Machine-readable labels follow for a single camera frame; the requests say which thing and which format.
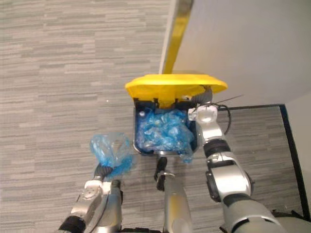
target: gray carpet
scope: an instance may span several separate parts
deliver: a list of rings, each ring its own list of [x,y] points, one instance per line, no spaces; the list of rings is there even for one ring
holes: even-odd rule
[[[132,135],[123,86],[157,73],[168,0],[5,0],[1,77],[0,231],[52,232],[69,213],[96,159],[95,133]],[[220,123],[226,117],[220,113]],[[228,142],[269,209],[301,213],[277,107],[232,112]],[[123,225],[161,230],[163,194],[154,158],[124,177]],[[205,159],[171,161],[183,181],[195,232],[219,232],[222,210],[208,195]]]

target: blue plastic bag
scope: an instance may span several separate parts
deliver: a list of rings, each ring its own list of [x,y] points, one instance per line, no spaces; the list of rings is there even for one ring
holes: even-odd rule
[[[130,140],[124,133],[94,135],[90,142],[90,149],[102,166],[113,168],[107,178],[129,171],[134,163]]]
[[[186,163],[192,160],[190,142],[193,133],[188,129],[187,113],[171,110],[155,114],[146,108],[138,115],[137,146],[146,152],[152,150],[176,151]]]

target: yellow trash can lid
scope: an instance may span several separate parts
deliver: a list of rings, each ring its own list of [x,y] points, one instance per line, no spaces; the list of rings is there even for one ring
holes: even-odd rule
[[[206,74],[148,74],[125,85],[133,99],[157,99],[160,108],[169,108],[176,99],[191,99],[205,92],[206,87],[215,94],[226,90],[228,85]]]

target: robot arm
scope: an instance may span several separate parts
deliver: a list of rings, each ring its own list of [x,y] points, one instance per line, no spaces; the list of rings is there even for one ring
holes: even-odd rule
[[[69,217],[55,233],[118,232],[121,228],[120,182],[103,182],[111,167],[97,166],[87,181]]]
[[[217,108],[201,105],[189,109],[195,120],[207,158],[207,186],[211,198],[221,202],[227,231],[230,233],[285,233],[270,211],[251,199],[252,181],[231,152],[216,122]]]

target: black cable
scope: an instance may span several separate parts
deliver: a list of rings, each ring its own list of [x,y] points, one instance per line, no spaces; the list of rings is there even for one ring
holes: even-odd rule
[[[220,108],[225,108],[228,112],[228,126],[227,126],[227,129],[225,130],[224,132],[224,135],[226,135],[228,132],[229,132],[229,129],[230,129],[230,126],[231,126],[231,112],[230,112],[230,109],[228,108],[227,105],[224,105],[224,104],[216,104],[216,103],[211,103],[211,105],[215,105],[218,107],[218,109]]]
[[[221,109],[221,108],[225,108],[228,112],[228,126],[227,126],[227,129],[225,130],[224,132],[224,135],[226,135],[228,132],[229,132],[229,129],[230,129],[230,126],[231,126],[231,112],[230,112],[230,109],[228,108],[227,105],[224,105],[224,104],[216,104],[216,103],[206,103],[206,104],[203,104],[203,105],[197,105],[194,109],[194,111],[196,111],[198,109],[198,107],[200,106],[210,106],[210,105],[214,105],[214,106],[217,106],[218,109]]]

